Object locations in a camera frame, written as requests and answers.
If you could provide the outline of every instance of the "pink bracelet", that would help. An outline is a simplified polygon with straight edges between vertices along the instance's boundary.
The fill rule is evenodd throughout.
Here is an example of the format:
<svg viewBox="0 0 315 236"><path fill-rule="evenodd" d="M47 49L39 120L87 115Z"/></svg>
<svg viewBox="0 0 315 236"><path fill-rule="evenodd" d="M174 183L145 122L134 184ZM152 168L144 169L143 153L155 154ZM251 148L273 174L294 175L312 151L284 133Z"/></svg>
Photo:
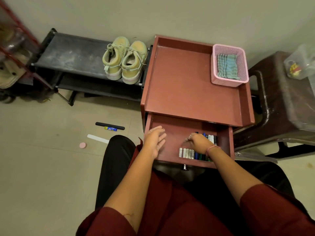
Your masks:
<svg viewBox="0 0 315 236"><path fill-rule="evenodd" d="M217 146L217 145L213 145L213 146L208 147L208 149L207 149L207 151L206 151L206 156L207 156L207 157L210 157L210 156L208 155L208 151L209 151L212 147L221 148L221 147L219 147L219 146Z"/></svg>

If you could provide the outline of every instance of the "wall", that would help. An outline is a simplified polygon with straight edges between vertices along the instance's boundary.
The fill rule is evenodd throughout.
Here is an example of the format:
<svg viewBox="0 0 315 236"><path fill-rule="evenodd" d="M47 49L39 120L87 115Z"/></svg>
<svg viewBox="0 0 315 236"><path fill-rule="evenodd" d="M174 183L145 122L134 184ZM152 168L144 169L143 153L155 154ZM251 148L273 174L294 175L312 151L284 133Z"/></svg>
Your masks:
<svg viewBox="0 0 315 236"><path fill-rule="evenodd" d="M315 0L5 0L43 40L58 32L152 44L155 34L242 47L251 67L315 43Z"/></svg>

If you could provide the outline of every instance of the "maroon sleeve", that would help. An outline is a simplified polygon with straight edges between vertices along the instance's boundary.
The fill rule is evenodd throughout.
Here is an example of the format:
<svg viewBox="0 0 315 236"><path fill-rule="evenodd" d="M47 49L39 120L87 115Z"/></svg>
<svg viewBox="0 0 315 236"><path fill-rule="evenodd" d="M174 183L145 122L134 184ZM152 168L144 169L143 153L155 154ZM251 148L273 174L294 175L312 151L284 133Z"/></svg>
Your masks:
<svg viewBox="0 0 315 236"><path fill-rule="evenodd" d="M128 220L117 210L104 207L90 214L79 226L76 236L136 236Z"/></svg>
<svg viewBox="0 0 315 236"><path fill-rule="evenodd" d="M315 235L314 221L286 198L267 185L256 185L245 192L240 207L255 236Z"/></svg>

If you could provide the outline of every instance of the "tiled floor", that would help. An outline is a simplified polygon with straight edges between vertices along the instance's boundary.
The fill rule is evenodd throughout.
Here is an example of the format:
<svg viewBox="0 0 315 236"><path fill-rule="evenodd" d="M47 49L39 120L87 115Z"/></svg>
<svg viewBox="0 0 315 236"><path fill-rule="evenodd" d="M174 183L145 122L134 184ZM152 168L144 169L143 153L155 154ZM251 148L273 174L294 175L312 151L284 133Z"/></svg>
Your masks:
<svg viewBox="0 0 315 236"><path fill-rule="evenodd" d="M114 98L77 98L73 107L57 95L46 103L18 98L0 103L0 119L1 235L74 235L94 209L107 146L87 135L121 134L135 144L143 137L139 104ZM107 131L97 121L126 129ZM315 218L315 156L279 165Z"/></svg>

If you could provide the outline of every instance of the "yellow sneaker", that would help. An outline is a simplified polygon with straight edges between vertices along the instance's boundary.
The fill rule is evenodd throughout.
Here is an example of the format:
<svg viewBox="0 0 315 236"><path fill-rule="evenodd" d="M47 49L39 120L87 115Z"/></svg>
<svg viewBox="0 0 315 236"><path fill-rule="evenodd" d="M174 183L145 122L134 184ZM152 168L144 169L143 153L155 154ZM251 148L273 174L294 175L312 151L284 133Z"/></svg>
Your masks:
<svg viewBox="0 0 315 236"><path fill-rule="evenodd" d="M108 44L103 55L104 70L110 80L118 80L122 76L121 63L130 46L126 37L117 37L112 44Z"/></svg>
<svg viewBox="0 0 315 236"><path fill-rule="evenodd" d="M136 40L127 48L128 52L121 64L123 81L126 84L135 84L141 76L143 65L146 64L148 49L146 45Z"/></svg>

